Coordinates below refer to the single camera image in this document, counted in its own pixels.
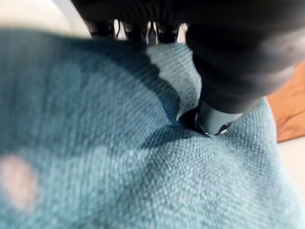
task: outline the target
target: stain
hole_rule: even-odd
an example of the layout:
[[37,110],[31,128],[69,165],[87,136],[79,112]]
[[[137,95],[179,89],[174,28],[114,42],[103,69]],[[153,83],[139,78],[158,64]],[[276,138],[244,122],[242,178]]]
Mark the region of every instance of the stain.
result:
[[38,196],[37,178],[25,160],[15,155],[0,159],[0,183],[16,210],[26,213],[34,210]]

